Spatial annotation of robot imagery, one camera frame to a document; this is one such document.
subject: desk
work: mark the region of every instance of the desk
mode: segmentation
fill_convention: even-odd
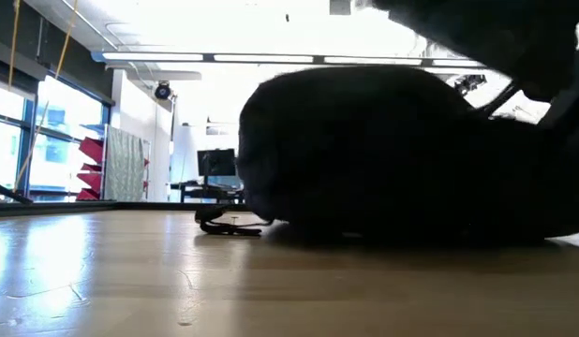
[[[184,203],[187,197],[190,198],[213,198],[216,203],[221,203],[221,201],[234,201],[238,200],[239,203],[244,203],[244,191],[238,190],[223,190],[215,186],[209,186],[209,188],[203,188],[196,182],[183,182],[183,183],[172,183],[171,189],[179,190],[181,196],[179,197],[179,202]]]

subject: black cord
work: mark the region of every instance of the black cord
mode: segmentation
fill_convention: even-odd
[[[19,201],[23,205],[30,205],[30,204],[34,203],[34,201],[32,199],[26,198],[26,197],[21,196],[17,193],[14,193],[11,190],[2,186],[1,184],[0,184],[0,195],[5,196],[7,198],[11,198],[15,201]]]
[[[237,226],[233,224],[214,221],[215,219],[223,216],[227,208],[228,206],[214,206],[211,208],[196,211],[196,214],[194,215],[194,220],[196,220],[196,222],[200,224],[200,229],[202,231],[212,235],[259,236],[262,232],[261,229],[249,227],[270,226],[273,223],[273,220],[270,220],[266,223]]]

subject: yellow rope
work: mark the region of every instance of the yellow rope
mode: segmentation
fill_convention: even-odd
[[[15,3],[15,23],[12,28],[12,43],[10,45],[10,65],[8,68],[8,90],[12,89],[12,77],[15,72],[15,50],[17,49],[17,32],[19,31],[19,8],[21,0]]]
[[[75,24],[75,19],[77,18],[77,5],[78,5],[78,3],[79,3],[79,0],[75,0],[75,3],[73,5],[73,12],[71,13],[71,19],[68,22],[68,29],[67,29],[67,36],[65,37],[65,44],[63,45],[63,50],[61,51],[61,58],[60,58],[60,60],[58,60],[58,67],[56,68],[56,74],[54,75],[54,77],[57,80],[58,80],[58,77],[61,73],[61,68],[63,67],[63,61],[65,61],[65,53],[67,52],[68,41],[69,41],[69,38],[71,37],[71,31],[73,30],[73,25]],[[42,111],[42,118],[39,121],[39,125],[36,126],[35,128],[32,125],[32,129],[34,130],[34,137],[33,137],[33,140],[31,142],[31,151],[29,152],[27,157],[25,157],[25,161],[23,162],[21,170],[19,171],[19,174],[17,176],[17,180],[15,181],[15,185],[13,186],[13,192],[17,191],[17,186],[19,186],[19,182],[21,181],[21,177],[23,176],[23,173],[25,172],[25,170],[27,169],[27,166],[29,165],[29,160],[31,159],[31,156],[34,152],[34,149],[36,148],[37,134],[39,133],[39,129],[44,125],[44,119],[46,118],[46,111],[48,110],[49,105],[50,105],[50,99],[47,99],[46,100],[46,106],[44,107],[44,111]]]

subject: white wall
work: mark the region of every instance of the white wall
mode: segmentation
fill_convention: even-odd
[[[171,84],[178,95],[173,131],[172,180],[186,181],[199,177],[196,151],[232,148],[237,153],[237,133],[207,136],[207,118],[210,116],[212,122],[237,128],[240,112],[259,83],[260,78],[227,72],[206,77],[204,81]]]
[[[167,201],[172,114],[132,83],[124,70],[114,71],[112,98],[116,105],[111,124],[151,143],[148,201]]]

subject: ceiling light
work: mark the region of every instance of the ceiling light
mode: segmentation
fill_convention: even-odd
[[[421,59],[387,58],[387,57],[325,57],[325,63],[330,64],[358,64],[358,65],[402,65],[420,66]]]
[[[465,67],[483,67],[477,61],[472,60],[433,60],[433,66],[465,66]]]
[[[188,62],[202,61],[202,54],[195,53],[166,53],[166,52],[102,52],[106,61],[129,62]]]
[[[215,55],[218,62],[272,62],[272,63],[312,63],[312,56],[292,55]]]
[[[432,74],[446,74],[446,75],[487,75],[489,70],[487,68],[465,68],[465,67],[436,67],[424,66],[423,70]]]
[[[200,64],[196,64],[196,63],[183,63],[183,62],[174,62],[174,63],[168,63],[168,62],[159,62],[156,63],[156,66],[158,66],[158,69],[160,70],[164,70],[164,71],[194,71],[196,70],[197,66],[200,66]]]

